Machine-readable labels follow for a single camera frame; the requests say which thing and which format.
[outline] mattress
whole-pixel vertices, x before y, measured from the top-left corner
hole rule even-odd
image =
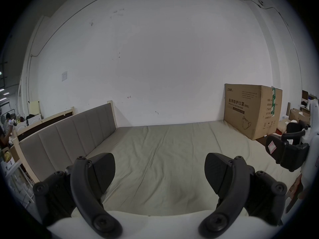
[[[255,171],[265,171],[288,189],[300,173],[300,169],[291,173],[276,164],[263,145],[225,121],[121,127],[87,158],[103,152],[113,153],[116,165],[102,202],[105,210],[142,215],[215,210],[218,196],[204,173],[210,152],[243,156]]]

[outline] cardboard box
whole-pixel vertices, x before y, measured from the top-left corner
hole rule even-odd
[[[251,140],[258,139],[276,132],[281,100],[280,89],[225,84],[224,120]]]
[[[299,122],[299,120],[302,120],[309,125],[310,124],[310,114],[302,112],[302,115],[301,115],[301,114],[299,114],[300,112],[301,112],[301,110],[298,110],[295,108],[290,109],[289,119],[296,120],[297,122]]]

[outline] white wall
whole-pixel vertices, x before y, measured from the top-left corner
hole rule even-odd
[[[289,5],[286,0],[262,0],[264,8],[275,7],[280,11],[281,15],[288,24],[290,31],[282,24],[282,18],[273,10],[268,10],[267,21],[269,29],[272,28],[272,36],[274,42],[277,42],[276,52],[278,58],[282,62],[281,70],[285,72],[281,76],[284,87],[290,84],[288,94],[290,95],[289,102],[292,102],[293,107],[300,104],[301,92],[296,93],[299,86],[300,78],[302,89],[319,96],[319,57],[315,45],[309,35],[309,32],[302,20],[298,17],[296,11]]]
[[[31,54],[92,1],[68,0],[42,26]],[[249,3],[98,0],[32,58],[30,101],[40,101],[44,117],[113,100],[118,126],[189,123],[223,118],[224,83],[262,84],[283,90],[285,114],[287,102],[298,100],[289,93],[301,95],[300,71],[298,78],[289,68],[292,41],[280,39],[289,33],[273,12]]]

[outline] man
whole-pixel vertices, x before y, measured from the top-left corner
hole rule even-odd
[[[5,134],[0,127],[0,147],[3,149],[8,146],[9,137],[12,133],[13,126],[8,124],[8,132]]]
[[[7,113],[7,115],[5,116],[5,118],[6,118],[6,121],[4,122],[3,127],[4,127],[4,132],[7,133],[8,130],[9,130],[9,120],[11,119],[10,113]]]

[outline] gray headboard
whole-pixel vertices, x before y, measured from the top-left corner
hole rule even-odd
[[[78,156],[86,157],[115,131],[110,103],[65,118],[23,139],[19,144],[40,181],[64,171]]]

